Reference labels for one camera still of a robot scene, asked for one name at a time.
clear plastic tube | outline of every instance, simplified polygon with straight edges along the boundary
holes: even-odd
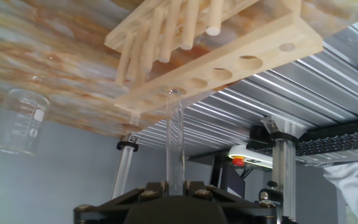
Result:
[[[183,195],[185,147],[183,136],[182,93],[171,90],[167,98],[167,194]]]

white device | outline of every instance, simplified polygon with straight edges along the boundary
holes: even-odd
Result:
[[[231,147],[229,151],[229,157],[234,159],[236,157],[243,157],[244,162],[255,164],[262,167],[273,168],[273,158],[260,154],[258,152],[252,152],[247,149],[247,145],[237,145]]]

black metal base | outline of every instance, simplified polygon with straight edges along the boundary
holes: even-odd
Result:
[[[161,183],[132,190],[98,207],[74,209],[74,223],[276,224],[276,208],[243,200],[203,182],[189,182],[186,195],[164,197]]]

screw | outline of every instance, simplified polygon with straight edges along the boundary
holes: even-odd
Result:
[[[83,204],[83,205],[77,206],[76,209],[79,211],[85,211],[85,210],[89,209],[90,207],[91,207],[91,205]]]
[[[269,187],[271,187],[271,188],[278,187],[277,182],[274,182],[274,181],[272,181],[272,180],[268,181],[268,182],[267,182],[267,185],[268,185]]]
[[[152,191],[152,190],[146,190],[145,192],[142,193],[143,197],[152,197],[156,194],[156,192]]]
[[[205,196],[209,194],[209,190],[199,189],[196,191],[196,195]]]
[[[268,200],[269,199],[269,194],[267,192],[261,192],[259,195],[259,199],[260,200]]]

red button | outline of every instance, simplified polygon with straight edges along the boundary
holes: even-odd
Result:
[[[233,164],[236,166],[243,166],[244,165],[244,158],[243,157],[235,157],[233,159]]]

